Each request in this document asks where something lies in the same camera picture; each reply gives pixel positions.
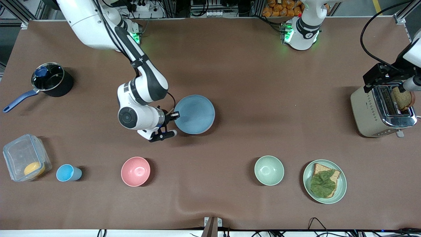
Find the pink bowl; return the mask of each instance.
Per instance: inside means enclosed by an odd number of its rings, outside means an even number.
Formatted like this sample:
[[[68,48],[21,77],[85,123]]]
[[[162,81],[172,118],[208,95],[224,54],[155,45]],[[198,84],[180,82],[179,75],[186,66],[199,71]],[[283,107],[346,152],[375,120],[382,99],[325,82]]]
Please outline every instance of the pink bowl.
[[[151,167],[147,160],[142,157],[128,159],[121,168],[121,178],[130,187],[137,187],[148,180]]]

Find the yellow line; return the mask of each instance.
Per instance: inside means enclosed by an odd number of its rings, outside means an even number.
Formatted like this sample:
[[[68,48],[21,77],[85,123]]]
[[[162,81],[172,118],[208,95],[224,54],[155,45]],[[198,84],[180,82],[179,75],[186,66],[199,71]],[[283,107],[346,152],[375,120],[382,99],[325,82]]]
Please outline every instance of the yellow line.
[[[373,4],[374,4],[374,8],[376,9],[376,12],[379,13],[381,11],[381,8],[380,8],[380,4],[378,3],[378,0],[373,0]]]

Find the saucepan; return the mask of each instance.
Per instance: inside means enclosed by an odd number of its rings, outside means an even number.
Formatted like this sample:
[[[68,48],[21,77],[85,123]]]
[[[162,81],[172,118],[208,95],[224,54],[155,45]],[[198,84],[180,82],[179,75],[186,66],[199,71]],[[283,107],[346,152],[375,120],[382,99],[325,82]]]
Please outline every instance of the saucepan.
[[[60,97],[67,94],[73,87],[73,77],[55,62],[47,62],[39,66],[32,74],[32,90],[21,94],[3,109],[3,113],[11,111],[24,99],[37,95],[39,92],[52,97]]]

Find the green bowl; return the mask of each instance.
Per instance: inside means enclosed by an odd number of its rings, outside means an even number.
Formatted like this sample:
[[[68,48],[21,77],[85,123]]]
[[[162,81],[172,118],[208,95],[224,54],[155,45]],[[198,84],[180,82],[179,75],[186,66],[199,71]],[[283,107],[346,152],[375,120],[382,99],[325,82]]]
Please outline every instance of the green bowl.
[[[316,196],[311,190],[311,180],[312,180],[312,176],[313,176],[313,172],[314,172],[314,165],[316,163],[322,164],[326,167],[329,167],[331,169],[336,169],[339,170],[341,172],[341,174],[339,175],[338,178],[338,185],[336,187],[335,193],[333,194],[333,197],[331,198],[321,198]],[[307,190],[307,193],[309,193],[309,195],[316,201],[323,203],[323,204],[333,204],[333,203],[337,203],[339,202],[346,193],[346,178],[345,178],[345,174],[344,172],[339,168],[339,166],[337,166],[335,163],[333,163],[332,161],[328,161],[328,160],[315,160],[310,162],[309,165],[307,165],[306,169],[304,170],[304,174],[303,174],[303,182],[304,182],[304,187]]]
[[[284,166],[274,156],[262,156],[254,165],[256,178],[264,185],[273,186],[279,184],[284,178]]]

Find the clear food container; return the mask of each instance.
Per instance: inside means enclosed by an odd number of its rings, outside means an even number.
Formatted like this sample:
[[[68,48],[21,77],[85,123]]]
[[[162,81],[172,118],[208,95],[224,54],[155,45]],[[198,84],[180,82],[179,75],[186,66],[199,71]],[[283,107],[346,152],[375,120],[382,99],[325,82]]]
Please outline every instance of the clear food container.
[[[51,162],[40,139],[26,134],[3,147],[10,178],[15,182],[33,180],[51,170]]]

